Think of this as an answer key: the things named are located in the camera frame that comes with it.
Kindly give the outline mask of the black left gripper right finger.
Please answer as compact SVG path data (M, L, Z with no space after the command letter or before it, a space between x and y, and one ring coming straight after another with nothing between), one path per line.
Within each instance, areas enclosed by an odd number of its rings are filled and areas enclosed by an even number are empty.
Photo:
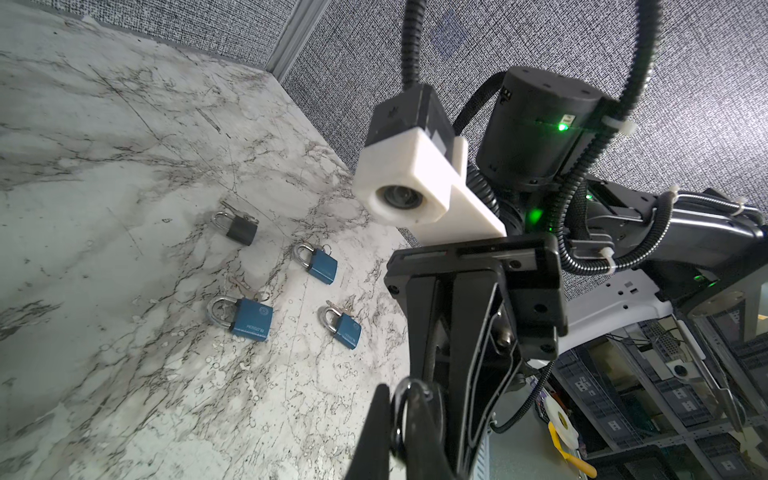
M406 478L455 479L445 453L444 407L440 392L423 381L413 381L406 400Z

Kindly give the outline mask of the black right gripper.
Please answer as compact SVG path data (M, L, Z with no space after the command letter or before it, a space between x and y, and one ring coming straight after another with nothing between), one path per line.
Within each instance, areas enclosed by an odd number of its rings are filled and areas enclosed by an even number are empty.
M407 318L410 375L432 382L449 339L446 456L468 474L500 395L525 360L554 360L568 332L558 244L525 234L395 251L385 285Z

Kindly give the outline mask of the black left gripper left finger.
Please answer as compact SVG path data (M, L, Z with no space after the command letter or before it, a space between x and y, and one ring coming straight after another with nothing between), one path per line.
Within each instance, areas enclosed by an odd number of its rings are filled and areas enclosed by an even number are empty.
M346 480L389 478L392 412L390 389L379 384L374 392Z

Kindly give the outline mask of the black padlock with key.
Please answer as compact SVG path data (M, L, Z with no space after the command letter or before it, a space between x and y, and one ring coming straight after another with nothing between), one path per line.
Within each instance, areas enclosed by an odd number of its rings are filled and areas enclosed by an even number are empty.
M405 462L409 448L420 441L444 449L446 407L441 386L406 377L395 387L390 404L390 450L395 458Z

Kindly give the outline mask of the blue padlock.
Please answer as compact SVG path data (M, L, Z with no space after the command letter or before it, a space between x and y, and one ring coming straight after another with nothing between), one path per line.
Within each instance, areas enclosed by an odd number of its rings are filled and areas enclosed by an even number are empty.
M333 338L350 350L359 343L362 327L349 313L330 301L319 310L319 320Z
M293 247L293 258L312 277L326 285L331 285L338 271L338 262L321 247L309 243L297 243Z
M265 342L269 337L274 309L253 299L218 296L208 302L206 315L209 321L234 336Z

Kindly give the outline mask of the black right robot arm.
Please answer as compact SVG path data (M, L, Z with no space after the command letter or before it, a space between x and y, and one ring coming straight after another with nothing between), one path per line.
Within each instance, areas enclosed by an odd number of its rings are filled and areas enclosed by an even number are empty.
M413 73L378 105L365 150L390 156L365 196L411 230L386 286L409 328L410 374L391 403L390 449L421 478L466 476L491 414L522 365L551 370L632 320L693 311L767 263L753 206L713 191L638 192L589 173L629 115L650 67L618 99L532 67L490 76L449 120Z

